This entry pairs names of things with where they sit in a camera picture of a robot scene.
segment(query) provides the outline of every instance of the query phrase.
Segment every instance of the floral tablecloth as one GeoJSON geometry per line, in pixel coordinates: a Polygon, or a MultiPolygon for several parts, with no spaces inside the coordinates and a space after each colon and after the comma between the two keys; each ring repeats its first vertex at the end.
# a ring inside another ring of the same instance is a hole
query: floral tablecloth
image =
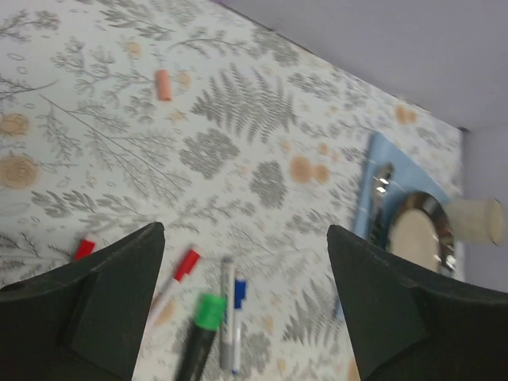
{"type": "MultiPolygon", "coordinates": [[[[0,20],[0,282],[162,221],[168,304],[135,380],[171,379],[189,316],[233,255],[249,280],[240,379],[356,379],[326,251],[381,131],[447,192],[460,132],[206,0],[8,0],[0,20]],[[168,69],[172,102],[156,100],[168,69]]],[[[217,346],[204,379],[219,371],[217,346]]]]}

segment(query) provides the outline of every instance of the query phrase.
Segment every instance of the spoon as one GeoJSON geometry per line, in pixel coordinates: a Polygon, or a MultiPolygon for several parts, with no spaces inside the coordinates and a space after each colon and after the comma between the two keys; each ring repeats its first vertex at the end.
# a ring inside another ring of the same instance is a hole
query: spoon
{"type": "Polygon", "coordinates": [[[390,179],[394,174],[394,165],[392,163],[386,163],[378,167],[376,173],[372,177],[372,201],[374,207],[371,213],[371,226],[369,227],[369,241],[375,244],[379,243],[379,234],[382,232],[381,226],[381,215],[383,206],[383,198],[388,193],[388,186],[390,185],[390,179]]]}

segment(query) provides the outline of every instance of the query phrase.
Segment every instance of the marker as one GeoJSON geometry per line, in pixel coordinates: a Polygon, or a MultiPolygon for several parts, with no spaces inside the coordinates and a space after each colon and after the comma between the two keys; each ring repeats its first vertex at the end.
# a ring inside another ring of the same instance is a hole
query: marker
{"type": "Polygon", "coordinates": [[[160,314],[164,310],[164,307],[171,300],[172,296],[178,292],[179,288],[182,286],[183,278],[185,275],[191,273],[199,258],[199,254],[192,248],[183,257],[175,274],[168,280],[166,287],[159,293],[152,304],[152,308],[150,309],[148,319],[144,327],[145,334],[150,333],[160,314]]]}
{"type": "Polygon", "coordinates": [[[247,296],[247,281],[237,274],[235,279],[235,312],[233,315],[233,370],[234,375],[240,373],[241,362],[241,323],[243,318],[242,302],[247,296]]]}
{"type": "Polygon", "coordinates": [[[175,381],[199,381],[212,348],[215,334],[224,317],[226,300],[220,296],[204,294],[198,306],[175,381]]]}
{"type": "Polygon", "coordinates": [[[226,310],[221,329],[221,368],[233,369],[233,312],[235,293],[235,264],[231,258],[224,258],[221,267],[221,296],[226,300],[226,310]]]}
{"type": "Polygon", "coordinates": [[[89,256],[92,252],[97,251],[98,237],[93,233],[88,233],[79,244],[78,250],[73,260],[80,260],[85,256],[89,256]]]}

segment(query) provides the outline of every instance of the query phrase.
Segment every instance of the green marker cap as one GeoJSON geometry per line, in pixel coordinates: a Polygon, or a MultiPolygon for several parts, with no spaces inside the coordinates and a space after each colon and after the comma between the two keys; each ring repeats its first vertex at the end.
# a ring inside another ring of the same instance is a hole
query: green marker cap
{"type": "Polygon", "coordinates": [[[212,294],[203,294],[194,323],[199,328],[217,331],[224,317],[225,306],[225,298],[212,294]]]}

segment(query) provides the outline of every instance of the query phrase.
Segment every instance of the blue marker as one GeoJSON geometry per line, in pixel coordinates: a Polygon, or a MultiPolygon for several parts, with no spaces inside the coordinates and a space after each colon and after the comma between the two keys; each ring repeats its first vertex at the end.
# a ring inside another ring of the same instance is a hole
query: blue marker
{"type": "Polygon", "coordinates": [[[235,312],[233,315],[233,374],[240,373],[242,302],[247,297],[247,281],[237,273],[235,278],[235,312]]]}

